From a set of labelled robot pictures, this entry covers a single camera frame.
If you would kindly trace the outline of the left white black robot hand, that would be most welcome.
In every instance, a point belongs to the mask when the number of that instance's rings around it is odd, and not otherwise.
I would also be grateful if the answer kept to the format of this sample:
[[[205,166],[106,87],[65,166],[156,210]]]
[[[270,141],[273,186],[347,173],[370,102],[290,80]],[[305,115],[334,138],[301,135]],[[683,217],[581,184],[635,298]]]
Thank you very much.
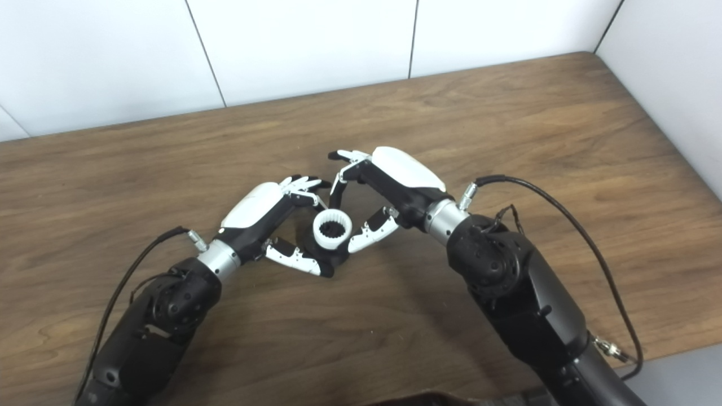
[[[299,208],[327,210],[317,195],[330,182],[316,176],[291,175],[281,182],[265,182],[253,188],[221,221],[210,249],[218,249],[240,267],[261,258],[301,272],[331,278],[334,269],[298,246],[272,234]]]

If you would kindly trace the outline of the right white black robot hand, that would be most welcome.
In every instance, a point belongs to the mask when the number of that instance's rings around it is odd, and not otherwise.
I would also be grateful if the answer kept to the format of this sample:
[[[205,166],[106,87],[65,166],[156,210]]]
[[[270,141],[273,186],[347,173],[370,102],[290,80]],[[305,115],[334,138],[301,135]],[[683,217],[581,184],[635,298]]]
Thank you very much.
[[[444,182],[407,152],[379,146],[371,154],[359,150],[334,150],[330,160],[347,163],[333,180],[328,200],[331,209],[341,207],[346,185],[363,183],[385,198],[390,206],[376,211],[346,243],[350,254],[381,241],[399,228],[417,228],[428,233],[433,210],[443,201],[452,201]]]

